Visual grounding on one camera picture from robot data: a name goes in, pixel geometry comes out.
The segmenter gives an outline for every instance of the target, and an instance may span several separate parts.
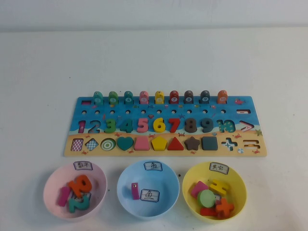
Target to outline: white wall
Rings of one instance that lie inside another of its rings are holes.
[[[0,0],[0,31],[308,26],[308,0]]]

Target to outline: number 6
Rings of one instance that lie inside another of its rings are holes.
[[[155,132],[164,132],[166,130],[166,126],[164,124],[163,118],[158,118],[153,123],[153,128]]]

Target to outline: red triangle block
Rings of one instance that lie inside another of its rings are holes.
[[[168,150],[169,151],[183,151],[184,147],[181,144],[181,142],[176,137],[174,137],[168,146]]]

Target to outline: blue bowl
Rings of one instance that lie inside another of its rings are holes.
[[[138,183],[139,200],[133,200],[132,183]],[[121,205],[130,214],[152,220],[173,207],[179,197],[180,183],[168,165],[156,160],[142,160],[122,172],[116,191]]]

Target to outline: pink bowl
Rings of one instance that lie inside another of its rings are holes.
[[[57,204],[60,189],[80,175],[86,175],[92,184],[90,206],[86,210],[76,209],[75,213],[70,213],[68,203],[65,207]],[[107,179],[100,167],[89,161],[76,161],[73,164],[60,167],[52,173],[45,184],[43,198],[47,209],[56,217],[69,221],[80,221],[94,216],[100,210],[106,190]]]

